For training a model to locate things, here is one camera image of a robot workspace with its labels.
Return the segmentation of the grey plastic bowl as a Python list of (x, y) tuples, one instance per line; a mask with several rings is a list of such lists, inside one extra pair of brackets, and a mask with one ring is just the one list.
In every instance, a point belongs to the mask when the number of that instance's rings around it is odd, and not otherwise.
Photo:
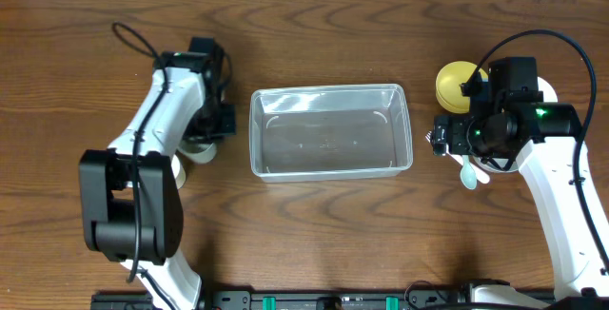
[(495, 165), (491, 164), (490, 162), (484, 163), (479, 157), (475, 157), (474, 161), (479, 168), (488, 173), (513, 173), (519, 170), (518, 164), (516, 162), (513, 162), (510, 165), (509, 169), (504, 170), (505, 166), (508, 163), (508, 159), (494, 158), (494, 161), (496, 163)]

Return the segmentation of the white plastic bowl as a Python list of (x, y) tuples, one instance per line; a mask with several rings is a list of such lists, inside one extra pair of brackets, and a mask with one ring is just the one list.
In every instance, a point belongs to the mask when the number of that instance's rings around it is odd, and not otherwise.
[(542, 93), (544, 103), (556, 103), (559, 100), (553, 87), (541, 77), (538, 78), (538, 89)]

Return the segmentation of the grey plastic cup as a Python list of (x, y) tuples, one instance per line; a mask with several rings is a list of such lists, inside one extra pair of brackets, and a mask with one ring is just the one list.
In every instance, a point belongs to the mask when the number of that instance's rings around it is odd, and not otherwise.
[(217, 145), (199, 144), (182, 141), (178, 150), (189, 160), (197, 165), (204, 165), (211, 162), (217, 154)]

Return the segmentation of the pink plastic fork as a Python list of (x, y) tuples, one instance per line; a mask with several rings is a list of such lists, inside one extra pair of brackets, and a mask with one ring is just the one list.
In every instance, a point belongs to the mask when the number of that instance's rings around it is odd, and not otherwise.
[[(455, 160), (457, 163), (462, 165), (462, 156), (457, 156), (457, 155), (454, 155), (454, 154), (450, 154), (450, 157), (453, 160)], [(479, 167), (476, 167), (474, 165), (472, 165), (472, 167), (474, 168), (474, 170), (476, 172), (478, 183), (488, 184), (490, 182), (490, 177), (489, 177), (489, 175), (486, 172), (484, 172)]]

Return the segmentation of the yellow plastic bowl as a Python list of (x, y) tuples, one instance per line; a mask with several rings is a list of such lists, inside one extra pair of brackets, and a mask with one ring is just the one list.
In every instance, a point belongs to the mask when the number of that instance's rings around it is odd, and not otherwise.
[(475, 64), (455, 61), (444, 66), (436, 78), (436, 98), (445, 110), (455, 114), (469, 111), (470, 99), (462, 95), (461, 84), (474, 72)]

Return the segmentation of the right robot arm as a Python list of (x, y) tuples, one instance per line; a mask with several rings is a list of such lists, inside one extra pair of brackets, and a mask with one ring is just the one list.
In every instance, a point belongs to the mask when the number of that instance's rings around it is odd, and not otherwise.
[(554, 271), (558, 304), (608, 305), (608, 219), (590, 173), (584, 127), (563, 103), (515, 102), (438, 115), (430, 143), (439, 156), (515, 166), (533, 196)]

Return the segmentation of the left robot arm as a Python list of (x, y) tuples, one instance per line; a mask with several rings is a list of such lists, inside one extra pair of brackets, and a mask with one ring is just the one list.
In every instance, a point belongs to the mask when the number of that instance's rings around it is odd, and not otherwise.
[(105, 149), (79, 162), (85, 243), (138, 277), (161, 309), (202, 309), (203, 281), (180, 242), (184, 183), (178, 157), (210, 162), (236, 132), (224, 93), (232, 76), (219, 46), (164, 52), (152, 85), (128, 127)]

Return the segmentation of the clear plastic container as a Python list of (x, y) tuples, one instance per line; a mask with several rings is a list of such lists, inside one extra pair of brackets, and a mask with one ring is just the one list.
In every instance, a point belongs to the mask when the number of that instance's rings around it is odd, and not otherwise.
[(394, 177), (414, 161), (398, 84), (259, 89), (248, 136), (251, 170), (266, 183)]

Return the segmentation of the white plastic cup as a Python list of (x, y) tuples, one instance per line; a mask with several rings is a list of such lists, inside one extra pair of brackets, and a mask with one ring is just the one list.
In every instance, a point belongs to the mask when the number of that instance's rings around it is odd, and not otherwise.
[(174, 180), (178, 189), (181, 189), (187, 179), (186, 172), (178, 155), (174, 155), (171, 160), (171, 169), (174, 176)]

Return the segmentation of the mint green plastic spoon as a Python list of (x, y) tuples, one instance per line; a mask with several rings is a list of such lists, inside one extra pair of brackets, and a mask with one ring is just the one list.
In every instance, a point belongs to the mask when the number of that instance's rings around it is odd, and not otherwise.
[(476, 172), (472, 165), (470, 164), (469, 157), (467, 155), (462, 155), (462, 169), (460, 171), (460, 178), (462, 184), (469, 190), (474, 190), (477, 188), (478, 179)]

